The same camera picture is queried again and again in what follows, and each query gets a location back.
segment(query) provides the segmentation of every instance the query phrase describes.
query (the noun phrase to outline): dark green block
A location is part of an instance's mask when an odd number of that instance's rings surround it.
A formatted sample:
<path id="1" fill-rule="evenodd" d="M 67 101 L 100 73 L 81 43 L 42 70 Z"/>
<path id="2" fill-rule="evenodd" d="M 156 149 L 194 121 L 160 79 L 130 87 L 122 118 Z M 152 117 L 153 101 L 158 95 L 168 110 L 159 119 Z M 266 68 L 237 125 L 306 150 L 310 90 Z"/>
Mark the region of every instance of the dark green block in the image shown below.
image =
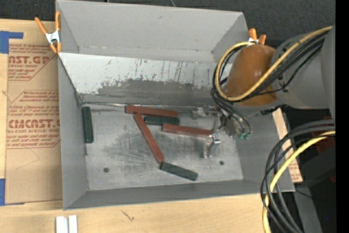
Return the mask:
<path id="1" fill-rule="evenodd" d="M 146 122 L 146 124 L 154 124 L 158 126 L 164 123 L 179 125 L 178 117 L 148 116 L 148 117 L 144 117 L 144 121 Z"/>
<path id="2" fill-rule="evenodd" d="M 197 179 L 197 173 L 188 169 L 173 165 L 171 163 L 162 162 L 160 170 L 171 173 L 173 175 L 186 178 L 187 180 L 195 181 Z"/>
<path id="3" fill-rule="evenodd" d="M 90 107 L 82 107 L 83 139 L 85 143 L 93 142 L 92 115 Z"/>

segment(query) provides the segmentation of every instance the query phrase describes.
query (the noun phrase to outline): yellow cable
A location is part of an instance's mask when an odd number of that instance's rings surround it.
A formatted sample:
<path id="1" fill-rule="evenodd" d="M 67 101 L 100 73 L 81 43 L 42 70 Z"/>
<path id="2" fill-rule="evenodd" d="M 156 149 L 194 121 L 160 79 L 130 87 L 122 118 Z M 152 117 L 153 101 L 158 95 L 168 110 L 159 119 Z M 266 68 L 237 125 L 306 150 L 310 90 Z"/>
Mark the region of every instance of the yellow cable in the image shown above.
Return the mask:
<path id="1" fill-rule="evenodd" d="M 301 145 L 295 152 L 293 152 L 290 157 L 288 157 L 283 165 L 280 167 L 280 169 L 276 172 L 274 175 L 271 183 L 270 183 L 270 191 L 272 192 L 276 183 L 278 182 L 279 178 L 281 177 L 282 173 L 286 170 L 286 168 L 289 166 L 291 161 L 293 161 L 300 153 L 304 152 L 307 148 L 309 148 L 311 145 L 325 139 L 327 135 L 335 134 L 336 131 L 328 131 L 325 133 L 322 133 L 319 137 L 313 138 L 309 140 L 307 143 Z M 267 206 L 269 206 L 269 196 L 266 195 L 264 199 L 265 203 Z M 270 228 L 269 228 L 269 221 L 268 221 L 268 214 L 267 214 L 267 209 L 263 207 L 263 212 L 262 212 L 262 220 L 263 220 L 263 228 L 266 233 L 272 233 Z"/>
<path id="2" fill-rule="evenodd" d="M 227 55 L 234 49 L 236 49 L 237 47 L 243 46 L 243 45 L 251 45 L 251 42 L 242 42 L 239 44 L 236 44 L 234 46 L 232 46 L 229 50 L 227 50 L 225 52 L 225 54 L 222 56 L 222 58 L 220 59 L 218 65 L 217 65 L 217 71 L 216 71 L 216 75 L 215 75 L 215 86 L 217 88 L 217 91 L 219 93 L 219 95 L 221 97 L 223 97 L 224 99 L 228 100 L 228 101 L 239 101 L 242 98 L 245 98 L 246 96 L 248 96 L 250 93 L 252 93 L 258 86 L 261 85 L 262 82 L 264 82 L 267 77 L 274 71 L 274 69 L 295 49 L 297 48 L 301 43 L 303 43 L 304 41 L 310 39 L 311 37 L 317 36 L 321 33 L 324 33 L 328 30 L 330 30 L 332 28 L 332 26 L 329 27 L 325 27 L 322 29 L 319 29 L 317 31 L 314 31 L 308 35 L 306 35 L 305 37 L 303 37 L 301 40 L 299 40 L 298 42 L 294 43 L 269 69 L 267 72 L 265 72 L 265 74 L 249 89 L 247 90 L 245 93 L 236 96 L 236 97 L 230 97 L 227 96 L 221 89 L 220 87 L 220 81 L 219 81 L 219 72 L 220 72 L 220 68 L 223 64 L 224 59 L 227 57 Z"/>

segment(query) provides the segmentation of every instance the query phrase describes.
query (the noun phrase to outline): scratched metal surface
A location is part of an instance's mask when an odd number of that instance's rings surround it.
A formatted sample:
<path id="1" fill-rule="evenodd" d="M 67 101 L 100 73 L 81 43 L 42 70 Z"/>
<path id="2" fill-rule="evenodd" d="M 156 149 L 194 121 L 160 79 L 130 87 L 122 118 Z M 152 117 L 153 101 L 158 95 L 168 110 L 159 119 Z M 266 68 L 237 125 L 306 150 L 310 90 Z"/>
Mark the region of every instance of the scratched metal surface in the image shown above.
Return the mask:
<path id="1" fill-rule="evenodd" d="M 92 119 L 95 140 L 86 144 L 90 190 L 193 183 L 159 170 L 159 164 L 132 115 L 117 108 L 109 111 L 93 109 Z M 189 115 L 180 115 L 180 121 L 182 125 L 210 129 L 214 117 L 193 120 Z M 225 132 L 219 133 L 222 143 L 215 156 L 204 159 L 201 157 L 202 146 L 207 140 L 164 133 L 160 126 L 149 128 L 165 161 L 197 172 L 196 183 L 243 179 L 235 141 Z"/>
<path id="2" fill-rule="evenodd" d="M 215 63 L 60 53 L 83 101 L 205 106 Z M 228 75 L 228 64 L 223 75 Z"/>

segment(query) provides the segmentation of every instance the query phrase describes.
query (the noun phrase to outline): cardboard sheet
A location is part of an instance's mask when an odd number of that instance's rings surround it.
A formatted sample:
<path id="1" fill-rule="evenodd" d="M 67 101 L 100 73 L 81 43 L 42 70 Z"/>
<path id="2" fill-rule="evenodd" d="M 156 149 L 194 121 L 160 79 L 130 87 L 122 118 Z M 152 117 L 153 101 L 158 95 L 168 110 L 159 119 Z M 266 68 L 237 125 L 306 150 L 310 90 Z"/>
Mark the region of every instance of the cardboard sheet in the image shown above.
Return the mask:
<path id="1" fill-rule="evenodd" d="M 48 32 L 54 23 L 43 22 Z M 5 203 L 62 198 L 57 56 L 33 21 L 0 20 L 8 54 Z"/>

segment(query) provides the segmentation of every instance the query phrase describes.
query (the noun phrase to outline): blue tape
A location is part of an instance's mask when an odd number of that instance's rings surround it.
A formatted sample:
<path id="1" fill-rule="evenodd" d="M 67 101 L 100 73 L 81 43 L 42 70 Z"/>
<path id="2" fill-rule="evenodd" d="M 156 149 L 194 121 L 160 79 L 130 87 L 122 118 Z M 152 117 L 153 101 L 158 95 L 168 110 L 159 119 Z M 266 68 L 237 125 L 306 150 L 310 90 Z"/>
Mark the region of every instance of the blue tape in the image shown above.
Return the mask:
<path id="1" fill-rule="evenodd" d="M 23 39 L 23 32 L 0 31 L 0 53 L 9 53 L 9 39 Z"/>
<path id="2" fill-rule="evenodd" d="M 5 205 L 5 179 L 0 178 L 0 206 Z"/>

